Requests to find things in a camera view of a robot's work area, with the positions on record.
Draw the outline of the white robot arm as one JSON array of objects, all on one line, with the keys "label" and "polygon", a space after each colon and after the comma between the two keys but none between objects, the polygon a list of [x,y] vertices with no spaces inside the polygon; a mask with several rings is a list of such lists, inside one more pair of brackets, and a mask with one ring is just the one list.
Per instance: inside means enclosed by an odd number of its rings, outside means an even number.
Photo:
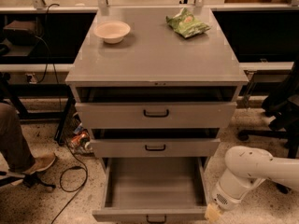
[{"label": "white robot arm", "polygon": [[211,191],[205,218],[216,222],[220,216],[235,209],[244,197],[265,180],[299,190],[299,160],[274,157],[255,147],[236,146],[225,153],[226,169]]}]

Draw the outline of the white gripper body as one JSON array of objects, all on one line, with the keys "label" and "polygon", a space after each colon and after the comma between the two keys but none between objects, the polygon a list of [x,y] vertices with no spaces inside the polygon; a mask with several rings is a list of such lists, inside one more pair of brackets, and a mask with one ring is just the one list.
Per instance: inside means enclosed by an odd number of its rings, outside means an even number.
[{"label": "white gripper body", "polygon": [[224,192],[220,183],[217,183],[212,190],[212,200],[223,211],[231,211],[240,204],[238,199],[235,199]]}]

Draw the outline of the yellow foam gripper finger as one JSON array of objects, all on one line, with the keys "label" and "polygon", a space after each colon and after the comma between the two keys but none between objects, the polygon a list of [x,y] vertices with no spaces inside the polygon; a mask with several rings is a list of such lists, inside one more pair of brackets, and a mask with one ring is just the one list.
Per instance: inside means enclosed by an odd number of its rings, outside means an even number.
[{"label": "yellow foam gripper finger", "polygon": [[216,203],[209,203],[206,208],[205,218],[209,222],[217,221],[222,214],[221,209]]}]

